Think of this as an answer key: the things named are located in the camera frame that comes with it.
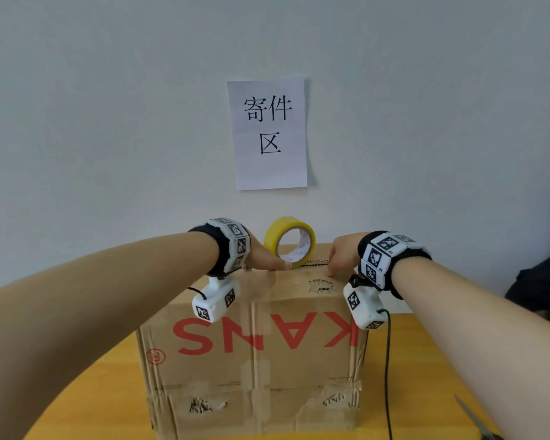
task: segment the black bag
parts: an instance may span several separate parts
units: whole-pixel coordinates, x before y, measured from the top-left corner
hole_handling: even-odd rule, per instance
[[[521,270],[505,297],[530,311],[550,310],[550,258]]]

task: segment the cardboard box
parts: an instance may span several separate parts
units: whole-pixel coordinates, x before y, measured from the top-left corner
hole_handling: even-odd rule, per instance
[[[236,272],[242,296],[217,323],[194,316],[187,290],[139,329],[159,439],[355,426],[367,331],[345,303],[348,275],[324,273],[329,249],[288,272]]]

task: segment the white wall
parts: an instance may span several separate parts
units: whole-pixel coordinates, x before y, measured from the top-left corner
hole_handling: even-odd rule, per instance
[[[226,81],[304,75],[307,189],[237,192]],[[550,254],[550,0],[0,0],[0,285],[227,215]]]

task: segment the yellow tape roll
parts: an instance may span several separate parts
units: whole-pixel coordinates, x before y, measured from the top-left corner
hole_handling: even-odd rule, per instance
[[[298,229],[300,230],[300,242],[291,253],[279,255],[279,243],[285,233]],[[299,221],[291,216],[284,216],[273,222],[265,234],[264,245],[275,256],[291,262],[293,268],[300,267],[306,263],[314,250],[315,234],[312,227],[307,223]]]

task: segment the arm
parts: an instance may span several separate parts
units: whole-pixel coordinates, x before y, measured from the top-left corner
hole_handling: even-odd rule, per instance
[[[218,251],[205,233],[162,236],[1,287],[0,439],[23,438],[75,377],[210,271]],[[254,236],[246,262],[288,268]]]
[[[357,265],[364,235],[335,241],[331,274]],[[425,258],[391,279],[506,439],[550,438],[550,323]]]

